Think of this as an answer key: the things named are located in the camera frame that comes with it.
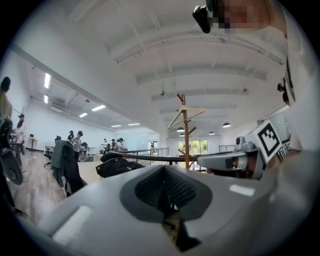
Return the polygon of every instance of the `air conditioner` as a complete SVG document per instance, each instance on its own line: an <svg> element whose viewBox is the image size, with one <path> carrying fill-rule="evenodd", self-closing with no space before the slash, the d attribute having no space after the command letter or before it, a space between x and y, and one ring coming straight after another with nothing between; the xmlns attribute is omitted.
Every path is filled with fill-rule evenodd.
<svg viewBox="0 0 320 256"><path fill-rule="evenodd" d="M56 111L58 113L63 113L64 112L64 109L56 104L51 104L51 109L53 111Z"/></svg>

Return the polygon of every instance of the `window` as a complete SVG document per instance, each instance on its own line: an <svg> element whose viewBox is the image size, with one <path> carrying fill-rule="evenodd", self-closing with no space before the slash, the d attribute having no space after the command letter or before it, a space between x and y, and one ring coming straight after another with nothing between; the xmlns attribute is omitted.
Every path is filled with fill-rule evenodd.
<svg viewBox="0 0 320 256"><path fill-rule="evenodd" d="M183 152L186 151L184 141L179 141L179 149ZM208 141L207 140L191 140L189 141L189 154L190 155L206 155L208 154Z"/></svg>

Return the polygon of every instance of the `white ceiling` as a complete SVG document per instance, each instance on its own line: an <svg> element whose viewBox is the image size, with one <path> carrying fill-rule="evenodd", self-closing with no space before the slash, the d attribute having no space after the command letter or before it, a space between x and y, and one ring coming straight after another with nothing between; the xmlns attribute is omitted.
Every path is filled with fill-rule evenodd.
<svg viewBox="0 0 320 256"><path fill-rule="evenodd" d="M223 133L222 124L232 127L258 120L283 107L277 84L284 75L286 40L273 28L251 34L227 35L214 28L204 34L192 17L204 0L69 0L61 1L70 24L76 24L100 40L123 73L132 74L135 84L156 106L169 124L181 103L176 92L186 95L192 108L208 112L192 119L205 137L210 131ZM43 74L35 73L35 90L43 94ZM98 103L85 102L74 91L52 81L49 96L72 109L75 116ZM123 117L105 109L86 118L109 126L127 124ZM174 129L170 137L178 134Z"/></svg>
<svg viewBox="0 0 320 256"><path fill-rule="evenodd" d="M44 95L48 95L48 103L61 107L65 115L110 130L117 131L119 129L131 128L128 126L128 124L132 123L130 119L107 107L93 112L92 109L100 106L100 103L90 99L90 102L86 102L87 97L57 81L53 77L50 79L49 89L45 88L45 73L27 61L24 61L24 65L28 78L28 90L32 98L42 101L43 104L45 104ZM88 115L80 118L79 116L83 113L88 113ZM121 125L121 127L112 128L111 126L114 125Z"/></svg>

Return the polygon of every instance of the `wooden coat rack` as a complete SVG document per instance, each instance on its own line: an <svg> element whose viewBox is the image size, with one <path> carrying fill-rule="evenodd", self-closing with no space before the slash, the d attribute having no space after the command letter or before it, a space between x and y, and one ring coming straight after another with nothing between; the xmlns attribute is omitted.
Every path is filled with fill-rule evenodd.
<svg viewBox="0 0 320 256"><path fill-rule="evenodd" d="M184 157L185 157L185 168L189 169L190 166L193 164L193 162L192 162L189 165L189 159L190 159L189 158L189 156L190 156L190 154L189 154L189 152L190 152L190 149L189 149L189 135L192 132L194 132L197 128L194 127L189 131L188 123L191 122L191 118L194 118L194 117L196 117L196 116L198 116L198 115L200 115L200 114L202 114L204 112L208 112L208 110L204 109L204 108L190 108L190 107L187 107L186 106L186 96L184 94L181 94L181 96L179 94L177 94L177 96L180 99L182 106L178 110L178 113L177 113L176 117L169 124L168 129L171 128L171 127L174 127L174 126L176 126L178 124L184 123L185 152L183 152L180 149L178 149L178 151L184 155ZM188 118L187 111L199 111L199 113ZM176 124L173 124L177 120L177 118L180 116L181 113L183 114L183 120L180 121L180 122L177 122Z"/></svg>

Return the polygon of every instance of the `black bag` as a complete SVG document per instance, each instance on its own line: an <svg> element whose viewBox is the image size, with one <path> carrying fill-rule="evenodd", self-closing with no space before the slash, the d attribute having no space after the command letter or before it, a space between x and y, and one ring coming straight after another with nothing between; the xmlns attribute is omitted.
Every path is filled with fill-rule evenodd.
<svg viewBox="0 0 320 256"><path fill-rule="evenodd" d="M70 184L71 193L74 194L84 187L80 178L79 166L75 160L74 149L71 145L63 146L62 165L65 180Z"/></svg>
<svg viewBox="0 0 320 256"><path fill-rule="evenodd" d="M112 153L112 152L106 152L103 156L101 156L101 162L106 162L110 159L113 159L113 158L122 158L122 156L119 156L118 154L116 153Z"/></svg>
<svg viewBox="0 0 320 256"><path fill-rule="evenodd" d="M131 170L143 168L144 166L137 162L128 162L122 157L114 157L109 154L104 155L101 160L109 160L96 167L96 172L103 178L124 174Z"/></svg>

